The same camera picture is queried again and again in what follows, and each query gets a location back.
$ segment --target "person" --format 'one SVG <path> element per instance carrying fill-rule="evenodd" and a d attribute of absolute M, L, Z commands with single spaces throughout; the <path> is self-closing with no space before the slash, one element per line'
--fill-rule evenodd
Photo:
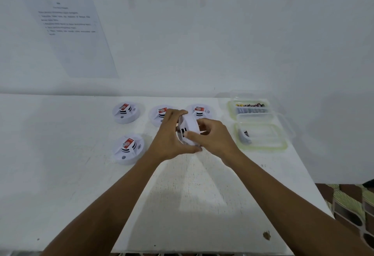
<path fill-rule="evenodd" d="M 112 187 L 78 215 L 42 252 L 42 256 L 109 255 L 140 194 L 158 165 L 180 154 L 202 150 L 175 135 L 185 110 L 168 109 L 152 144 Z M 185 132 L 221 158 L 243 182 L 296 256 L 373 256 L 358 236 L 265 172 L 244 155 L 220 121 L 198 120 L 200 131 Z"/>

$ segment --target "forearm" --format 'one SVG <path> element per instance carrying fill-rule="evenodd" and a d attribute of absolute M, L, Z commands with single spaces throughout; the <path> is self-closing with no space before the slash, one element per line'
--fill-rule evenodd
<path fill-rule="evenodd" d="M 294 253 L 373 255 L 350 230 L 289 190 L 243 153 L 230 155 L 227 163 Z"/>
<path fill-rule="evenodd" d="M 49 255 L 109 255 L 159 161 L 144 156 L 46 247 Z"/>

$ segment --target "transparent plastic box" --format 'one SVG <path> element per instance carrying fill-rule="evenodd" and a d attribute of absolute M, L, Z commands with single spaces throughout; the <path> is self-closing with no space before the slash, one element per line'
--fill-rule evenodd
<path fill-rule="evenodd" d="M 235 124 L 236 144 L 249 150 L 285 150 L 295 132 L 277 112 L 241 113 Z"/>
<path fill-rule="evenodd" d="M 269 113 L 271 95 L 264 91 L 240 91 L 230 92 L 231 100 L 228 102 L 228 110 L 232 119 L 236 120 L 238 114 Z"/>

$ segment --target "paper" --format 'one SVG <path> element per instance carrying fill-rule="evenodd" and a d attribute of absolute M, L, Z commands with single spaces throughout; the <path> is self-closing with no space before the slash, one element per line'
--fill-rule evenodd
<path fill-rule="evenodd" d="M 72 78 L 118 78 L 92 0 L 24 0 Z"/>

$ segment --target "wall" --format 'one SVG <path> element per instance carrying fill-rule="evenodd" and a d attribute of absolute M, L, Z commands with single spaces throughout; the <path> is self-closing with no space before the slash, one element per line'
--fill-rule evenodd
<path fill-rule="evenodd" d="M 69 78 L 0 0 L 0 92 L 222 96 L 268 89 L 316 182 L 374 178 L 373 0 L 94 0 L 120 79 Z"/>

